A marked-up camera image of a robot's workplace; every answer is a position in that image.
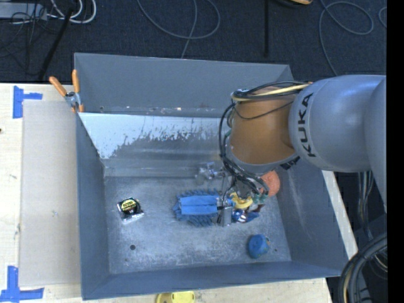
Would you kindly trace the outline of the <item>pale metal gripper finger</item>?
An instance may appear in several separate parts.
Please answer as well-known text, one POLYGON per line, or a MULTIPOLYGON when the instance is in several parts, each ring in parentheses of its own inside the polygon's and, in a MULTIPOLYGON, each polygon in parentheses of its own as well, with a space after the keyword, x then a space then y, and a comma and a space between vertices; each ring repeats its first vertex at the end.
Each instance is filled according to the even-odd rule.
POLYGON ((220 214, 220 226, 227 227, 232 223, 232 212, 233 208, 231 206, 224 206, 220 214))

